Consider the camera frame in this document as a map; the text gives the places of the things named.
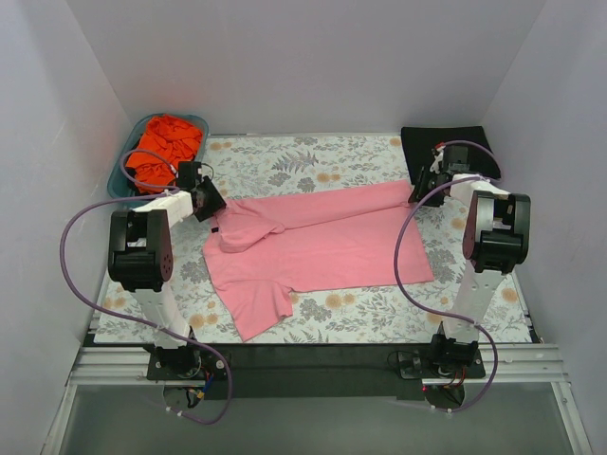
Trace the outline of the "pink t shirt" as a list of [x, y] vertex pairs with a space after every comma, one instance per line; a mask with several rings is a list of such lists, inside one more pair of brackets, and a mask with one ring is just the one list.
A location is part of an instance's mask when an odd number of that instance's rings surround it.
[[405, 180], [230, 200], [203, 255], [213, 288], [248, 341], [292, 316], [291, 293], [431, 282]]

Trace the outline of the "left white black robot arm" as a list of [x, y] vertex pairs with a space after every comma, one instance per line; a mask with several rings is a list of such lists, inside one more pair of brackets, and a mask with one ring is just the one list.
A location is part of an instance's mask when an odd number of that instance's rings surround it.
[[204, 167], [198, 161], [179, 163], [179, 192], [136, 209], [116, 210], [110, 221], [109, 277], [156, 326], [151, 353], [159, 366], [183, 379], [200, 372], [202, 357], [188, 342], [193, 329], [181, 316], [170, 286], [175, 265], [171, 227], [190, 216], [205, 221], [226, 207], [212, 178], [203, 174]]

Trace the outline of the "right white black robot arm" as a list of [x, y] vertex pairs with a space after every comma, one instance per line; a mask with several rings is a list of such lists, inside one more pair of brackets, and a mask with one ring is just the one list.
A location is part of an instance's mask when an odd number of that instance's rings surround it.
[[469, 209], [462, 252], [466, 260], [451, 317], [443, 317], [429, 345], [415, 350], [408, 361], [413, 374], [462, 375], [481, 368], [478, 340], [482, 322], [498, 286], [528, 254], [530, 197], [501, 190], [495, 177], [484, 176], [472, 166], [472, 151], [493, 153], [467, 140], [436, 145], [433, 163], [424, 166], [409, 201], [439, 207], [445, 198], [456, 199]]

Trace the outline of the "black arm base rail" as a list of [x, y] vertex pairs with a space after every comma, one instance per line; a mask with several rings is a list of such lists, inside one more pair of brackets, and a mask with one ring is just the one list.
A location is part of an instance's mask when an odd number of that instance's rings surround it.
[[423, 344], [214, 344], [230, 365], [235, 398], [424, 398], [422, 381], [482, 379], [479, 354], [464, 368], [438, 366]]

